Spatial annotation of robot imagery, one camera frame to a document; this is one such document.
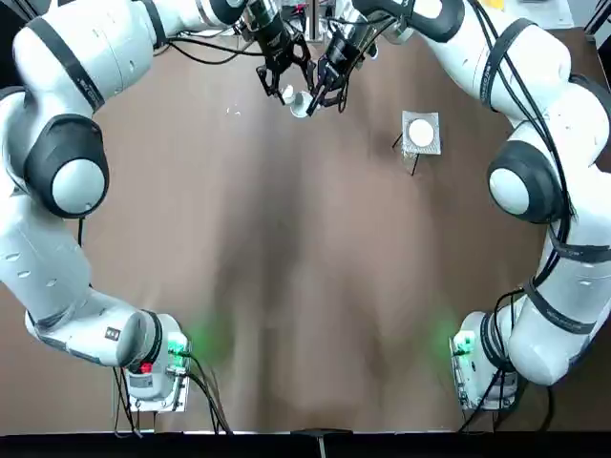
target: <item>green light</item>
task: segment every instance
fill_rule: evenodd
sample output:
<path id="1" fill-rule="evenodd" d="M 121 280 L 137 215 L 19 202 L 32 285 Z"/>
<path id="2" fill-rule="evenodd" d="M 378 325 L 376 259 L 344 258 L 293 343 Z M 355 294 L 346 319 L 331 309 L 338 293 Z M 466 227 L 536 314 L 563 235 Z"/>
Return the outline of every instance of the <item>green light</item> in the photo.
<path id="1" fill-rule="evenodd" d="M 186 368 L 187 358 L 183 356 L 188 352 L 188 342 L 186 337 L 179 332 L 168 334 L 168 363 L 173 368 Z"/>
<path id="2" fill-rule="evenodd" d="M 453 339 L 456 355 L 467 355 L 474 350 L 475 333 L 473 331 L 458 331 Z"/>

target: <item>brown table surface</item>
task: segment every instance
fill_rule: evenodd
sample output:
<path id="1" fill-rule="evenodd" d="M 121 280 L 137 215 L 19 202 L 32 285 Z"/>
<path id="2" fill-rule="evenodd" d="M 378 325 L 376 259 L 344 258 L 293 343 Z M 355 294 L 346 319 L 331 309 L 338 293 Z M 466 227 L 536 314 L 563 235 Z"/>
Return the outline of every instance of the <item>brown table surface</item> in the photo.
<path id="1" fill-rule="evenodd" d="M 574 70 L 604 82 L 583 32 L 558 36 Z M 112 182 L 85 231 L 95 287 L 182 323 L 219 372 L 234 429 L 458 428 L 448 338 L 540 255 L 540 228 L 489 197 L 509 123 L 419 38 L 382 44 L 346 112 L 310 120 L 264 96 L 260 60 L 216 68 L 170 51 L 96 116 Z M 443 154 L 414 177 L 390 149 L 402 110 L 440 113 Z M 112 429 L 111 370 L 36 343 L 2 299 L 0 432 Z M 605 328 L 555 387 L 553 428 L 611 427 L 610 347 Z M 545 410 L 530 387 L 506 427 L 536 428 Z M 209 429 L 201 394 L 157 427 Z"/>

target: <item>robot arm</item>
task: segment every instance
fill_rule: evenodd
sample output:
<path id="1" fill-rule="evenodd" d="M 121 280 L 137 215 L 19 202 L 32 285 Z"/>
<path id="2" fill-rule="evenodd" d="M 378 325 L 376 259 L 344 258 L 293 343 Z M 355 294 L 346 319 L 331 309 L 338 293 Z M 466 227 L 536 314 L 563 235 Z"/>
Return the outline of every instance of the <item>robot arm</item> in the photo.
<path id="1" fill-rule="evenodd" d="M 532 223 L 551 223 L 538 272 L 550 257 L 558 257 L 558 262 L 541 284 L 527 281 L 523 291 L 514 294 L 512 305 L 498 314 L 472 313 L 453 338 L 454 377 L 463 407 L 482 402 L 484 408 L 498 408 L 499 398 L 506 407 L 513 401 L 517 373 L 540 385 L 563 377 L 609 315 L 611 204 L 603 196 L 611 191 L 611 176 L 594 162 L 609 138 L 611 96 L 572 75 L 566 47 L 525 19 L 484 8 L 498 34 L 489 43 L 483 28 L 490 35 L 492 31 L 477 13 L 482 7 L 476 1 L 353 0 L 356 11 L 348 7 L 340 17 L 369 24 L 356 26 L 359 31 L 345 24 L 335 32 L 322 58 L 328 72 L 322 73 L 319 65 L 319 76 L 324 77 L 317 90 L 323 89 L 314 94 L 309 113 L 317 104 L 326 105 L 321 93 L 341 88 L 355 60 L 363 59 L 360 36 L 373 36 L 388 24 L 384 18 L 389 15 L 395 22 L 384 34 L 391 43 L 403 44 L 412 33 L 419 34 L 463 91 L 505 114 L 516 128 L 490 165 L 490 192 L 506 213 Z M 503 60 L 505 55 L 557 146 L 572 204 L 564 242 L 557 239 L 564 203 L 558 165 L 536 127 L 525 122 L 535 111 Z M 495 378 L 501 372 L 504 389 Z"/>
<path id="2" fill-rule="evenodd" d="M 243 9 L 242 0 L 76 0 L 13 42 L 24 87 L 0 93 L 0 280 L 36 339 L 127 368 L 140 400 L 175 398 L 189 343 L 172 317 L 95 291 L 63 219 L 88 215 L 108 189 L 92 115 L 148 71 L 168 37 L 230 26 Z"/>
<path id="3" fill-rule="evenodd" d="M 265 63 L 257 68 L 257 76 L 268 96 L 275 96 L 284 105 L 280 90 L 280 77 L 292 64 L 297 65 L 304 76 L 307 89 L 314 87 L 314 68 L 304 35 L 284 24 L 275 0 L 250 0 L 244 10 L 243 20 L 249 32 L 259 44 Z"/>

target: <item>black cable bundle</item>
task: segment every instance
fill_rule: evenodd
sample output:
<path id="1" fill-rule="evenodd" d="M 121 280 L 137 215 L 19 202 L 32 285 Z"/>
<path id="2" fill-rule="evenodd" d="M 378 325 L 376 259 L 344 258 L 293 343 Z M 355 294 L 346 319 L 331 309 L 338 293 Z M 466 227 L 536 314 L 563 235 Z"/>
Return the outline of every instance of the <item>black cable bundle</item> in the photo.
<path id="1" fill-rule="evenodd" d="M 230 52 L 232 55 L 223 60 L 205 60 L 199 57 L 194 56 L 190 52 L 185 51 L 183 48 L 177 46 L 177 43 L 190 43 L 198 46 L 203 46 L 205 48 L 212 48 L 214 50 Z M 200 64 L 205 65 L 222 65 L 228 62 L 231 62 L 233 59 L 240 55 L 248 55 L 248 56 L 263 56 L 262 52 L 248 52 L 247 49 L 252 46 L 253 42 L 246 43 L 243 48 L 232 50 L 231 48 L 226 48 L 225 46 L 215 45 L 214 43 L 207 43 L 205 41 L 195 39 L 195 38 L 185 38 L 185 37 L 174 37 L 168 39 L 168 48 L 174 48 L 176 51 L 180 52 L 185 57 L 198 62 Z"/>
<path id="2" fill-rule="evenodd" d="M 210 410 L 210 421 L 212 422 L 212 428 L 214 429 L 214 433 L 219 434 L 220 429 L 222 429 L 225 434 L 233 434 L 233 431 L 227 423 L 225 412 L 222 407 L 221 394 L 219 392 L 219 382 L 217 380 L 217 375 L 215 374 L 214 369 L 208 366 L 212 374 L 212 380 L 210 380 L 206 375 L 205 371 L 203 370 L 200 361 L 192 353 L 180 353 L 179 356 L 191 359 L 198 367 L 198 371 L 201 374 L 201 378 L 198 377 L 198 375 L 192 371 L 187 372 L 187 377 L 189 377 L 189 379 L 191 379 L 200 388 L 201 392 L 204 394 L 206 400 L 208 401 L 208 408 Z"/>

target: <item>white circular object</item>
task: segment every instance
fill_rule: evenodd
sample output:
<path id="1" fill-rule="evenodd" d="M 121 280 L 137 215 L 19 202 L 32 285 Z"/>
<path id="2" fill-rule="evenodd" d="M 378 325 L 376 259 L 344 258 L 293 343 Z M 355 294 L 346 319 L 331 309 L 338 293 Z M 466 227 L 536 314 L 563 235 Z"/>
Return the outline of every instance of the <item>white circular object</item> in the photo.
<path id="1" fill-rule="evenodd" d="M 95 207 L 104 194 L 104 174 L 88 159 L 65 164 L 53 179 L 53 199 L 64 212 L 79 215 Z"/>
<path id="2" fill-rule="evenodd" d="M 429 19 L 435 19 L 439 17 L 441 11 L 443 10 L 443 5 L 441 0 L 429 0 L 428 2 L 416 2 L 413 6 L 413 12 L 416 14 L 420 14 L 421 16 L 427 17 Z"/>
<path id="3" fill-rule="evenodd" d="M 295 90 L 288 84 L 283 91 L 283 101 L 286 105 L 290 105 L 295 101 Z"/>
<path id="4" fill-rule="evenodd" d="M 290 106 L 290 112 L 295 117 L 307 117 L 307 107 L 312 101 L 312 96 L 304 91 L 295 94 L 295 99 Z"/>
<path id="5" fill-rule="evenodd" d="M 511 170 L 496 169 L 490 175 L 490 192 L 496 203 L 512 215 L 523 215 L 528 210 L 530 197 L 528 189 Z"/>
<path id="6" fill-rule="evenodd" d="M 408 135 L 414 145 L 424 148 L 435 139 L 435 130 L 425 119 L 416 119 L 410 124 Z"/>

